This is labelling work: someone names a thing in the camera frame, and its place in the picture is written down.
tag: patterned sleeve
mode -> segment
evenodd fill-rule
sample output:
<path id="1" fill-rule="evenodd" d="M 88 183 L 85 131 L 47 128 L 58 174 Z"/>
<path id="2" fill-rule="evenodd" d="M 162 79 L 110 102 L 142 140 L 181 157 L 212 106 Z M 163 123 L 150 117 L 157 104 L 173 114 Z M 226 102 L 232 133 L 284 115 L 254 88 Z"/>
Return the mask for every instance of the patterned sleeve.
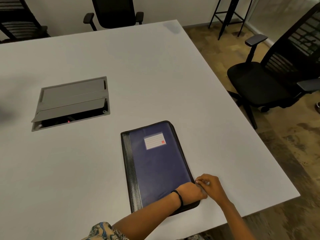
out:
<path id="1" fill-rule="evenodd" d="M 107 222 L 100 222 L 93 226 L 88 237 L 82 240 L 129 240 L 120 231 L 114 229 Z"/>

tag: white wall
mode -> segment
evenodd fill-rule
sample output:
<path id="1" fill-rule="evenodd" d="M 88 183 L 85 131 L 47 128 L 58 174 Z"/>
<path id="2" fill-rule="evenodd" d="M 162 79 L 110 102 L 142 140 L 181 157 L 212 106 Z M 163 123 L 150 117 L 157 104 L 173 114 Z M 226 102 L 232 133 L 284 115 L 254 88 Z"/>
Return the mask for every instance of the white wall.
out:
<path id="1" fill-rule="evenodd" d="M 91 0 L 25 1 L 39 23 L 48 26 L 51 36 L 92 31 L 89 24 L 83 24 L 85 14 L 94 12 Z M 240 0 L 237 7 L 243 17 L 248 1 Z M 177 19 L 187 26 L 210 22 L 218 0 L 133 0 L 133 3 L 136 12 L 144 12 L 144 24 Z M 221 0 L 219 10 L 226 11 L 229 4 L 230 0 Z M 98 30 L 103 29 L 96 17 L 94 23 Z"/>

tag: black office chair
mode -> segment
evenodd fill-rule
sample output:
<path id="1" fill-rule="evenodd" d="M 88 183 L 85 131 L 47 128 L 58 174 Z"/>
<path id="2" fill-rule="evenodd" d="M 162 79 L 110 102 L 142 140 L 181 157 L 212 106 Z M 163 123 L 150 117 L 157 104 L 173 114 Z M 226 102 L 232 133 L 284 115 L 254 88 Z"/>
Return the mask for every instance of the black office chair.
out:
<path id="1" fill-rule="evenodd" d="M 143 12 L 134 12 L 132 0 L 92 0 L 99 24 L 103 28 L 120 28 L 142 24 Z M 93 19 L 94 13 L 87 13 L 83 19 L 84 24 L 90 24 L 97 31 Z"/>
<path id="2" fill-rule="evenodd" d="M 9 39 L 0 43 L 50 37 L 47 26 L 41 26 L 25 0 L 0 0 L 0 30 Z"/>
<path id="3" fill-rule="evenodd" d="M 320 90 L 320 3 L 296 22 L 269 49 L 261 63 L 252 62 L 254 51 L 267 36 L 258 34 L 245 44 L 251 47 L 245 63 L 228 69 L 227 75 L 237 93 L 229 94 L 243 105 L 254 129 L 257 124 L 250 105 L 286 108 L 306 93 Z"/>

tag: hand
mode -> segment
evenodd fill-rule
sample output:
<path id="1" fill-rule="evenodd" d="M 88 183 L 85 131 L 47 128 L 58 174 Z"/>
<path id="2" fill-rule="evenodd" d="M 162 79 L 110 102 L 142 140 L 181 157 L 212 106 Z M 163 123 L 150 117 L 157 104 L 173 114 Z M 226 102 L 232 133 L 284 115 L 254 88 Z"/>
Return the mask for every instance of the hand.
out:
<path id="1" fill-rule="evenodd" d="M 191 182 L 180 185 L 176 190 L 181 195 L 184 206 L 208 197 L 197 185 Z"/>
<path id="2" fill-rule="evenodd" d="M 202 174 L 195 179 L 195 183 L 201 185 L 210 198 L 217 202 L 220 207 L 226 203 L 230 203 L 218 177 L 210 174 Z"/>

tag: chair seat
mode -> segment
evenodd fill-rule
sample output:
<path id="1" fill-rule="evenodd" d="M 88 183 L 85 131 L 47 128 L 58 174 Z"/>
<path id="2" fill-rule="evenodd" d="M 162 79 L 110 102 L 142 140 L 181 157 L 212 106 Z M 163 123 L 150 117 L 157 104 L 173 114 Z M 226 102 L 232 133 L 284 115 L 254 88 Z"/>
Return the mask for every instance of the chair seat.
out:
<path id="1" fill-rule="evenodd" d="M 228 69 L 227 75 L 239 95 L 254 107 L 292 98 L 258 62 L 236 64 Z"/>

